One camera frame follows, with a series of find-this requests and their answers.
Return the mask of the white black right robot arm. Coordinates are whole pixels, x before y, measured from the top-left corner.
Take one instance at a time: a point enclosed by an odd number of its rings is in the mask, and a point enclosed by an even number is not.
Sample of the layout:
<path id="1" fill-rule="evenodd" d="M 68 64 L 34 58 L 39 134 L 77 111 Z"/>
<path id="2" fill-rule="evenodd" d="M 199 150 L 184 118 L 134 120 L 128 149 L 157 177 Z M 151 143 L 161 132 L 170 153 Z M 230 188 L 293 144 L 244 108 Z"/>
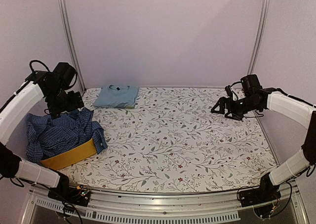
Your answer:
<path id="1" fill-rule="evenodd" d="M 312 104 L 316 103 L 316 91 L 314 87 L 290 87 L 280 86 L 286 93 L 298 98 L 304 99 Z M 224 89 L 216 89 L 210 105 L 214 105 L 216 101 L 226 95 Z M 305 140 L 307 129 L 303 128 L 297 122 L 286 118 L 276 112 L 264 112 L 264 117 L 259 118 L 262 132 L 265 132 L 265 139 L 270 145 L 271 152 L 274 152 L 275 160 L 280 164 L 285 162 L 290 156 L 296 152 Z M 296 181 L 300 189 L 312 188 L 316 185 L 316 171 L 307 178 L 302 176 Z"/>

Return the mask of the blue checkered shirt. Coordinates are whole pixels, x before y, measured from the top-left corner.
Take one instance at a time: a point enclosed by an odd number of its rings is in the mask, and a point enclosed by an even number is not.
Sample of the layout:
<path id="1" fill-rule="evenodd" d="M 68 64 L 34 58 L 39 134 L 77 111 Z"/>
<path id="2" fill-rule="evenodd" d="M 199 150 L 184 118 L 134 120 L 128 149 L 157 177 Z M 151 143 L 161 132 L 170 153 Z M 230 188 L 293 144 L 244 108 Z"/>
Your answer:
<path id="1" fill-rule="evenodd" d="M 101 153 L 108 146 L 104 129 L 93 120 L 93 115 L 94 111 L 85 107 L 79 110 L 76 120 L 70 118 L 68 113 L 62 113 L 55 119 L 50 115 L 27 114 L 27 159 L 38 163 L 45 158 L 69 151 L 91 138 L 97 153 Z"/>

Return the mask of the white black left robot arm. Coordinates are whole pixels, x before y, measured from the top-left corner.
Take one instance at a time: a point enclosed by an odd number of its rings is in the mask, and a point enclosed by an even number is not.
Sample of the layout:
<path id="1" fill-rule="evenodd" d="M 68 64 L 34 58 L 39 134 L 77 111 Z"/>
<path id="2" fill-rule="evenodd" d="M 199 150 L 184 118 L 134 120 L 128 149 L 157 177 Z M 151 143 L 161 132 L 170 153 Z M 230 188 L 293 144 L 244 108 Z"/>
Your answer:
<path id="1" fill-rule="evenodd" d="M 0 109 L 0 178 L 20 179 L 54 188 L 62 201 L 70 201 L 73 190 L 61 182 L 68 177 L 20 157 L 26 151 L 26 123 L 22 120 L 50 92 L 42 85 L 45 72 L 29 75 Z"/>

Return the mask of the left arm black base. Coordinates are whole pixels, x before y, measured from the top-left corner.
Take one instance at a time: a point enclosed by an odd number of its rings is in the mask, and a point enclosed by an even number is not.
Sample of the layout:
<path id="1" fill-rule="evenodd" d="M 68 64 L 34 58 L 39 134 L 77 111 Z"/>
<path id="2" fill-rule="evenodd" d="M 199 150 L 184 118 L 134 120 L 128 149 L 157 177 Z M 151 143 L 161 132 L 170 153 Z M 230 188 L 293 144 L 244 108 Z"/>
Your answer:
<path id="1" fill-rule="evenodd" d="M 73 205 L 87 207 L 91 190 L 82 185 L 71 187 L 68 183 L 60 183 L 56 188 L 50 188 L 48 197 L 58 201 L 69 201 Z"/>

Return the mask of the light blue t-shirt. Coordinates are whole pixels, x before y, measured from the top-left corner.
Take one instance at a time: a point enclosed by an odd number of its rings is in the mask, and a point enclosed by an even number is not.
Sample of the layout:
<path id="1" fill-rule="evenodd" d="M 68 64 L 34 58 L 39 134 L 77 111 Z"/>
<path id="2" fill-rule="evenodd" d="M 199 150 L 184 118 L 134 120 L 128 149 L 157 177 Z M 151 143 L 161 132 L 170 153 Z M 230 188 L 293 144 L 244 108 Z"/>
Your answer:
<path id="1" fill-rule="evenodd" d="M 133 109 L 136 105 L 138 92 L 139 87 L 135 86 L 104 86 L 93 105 L 101 108 Z"/>

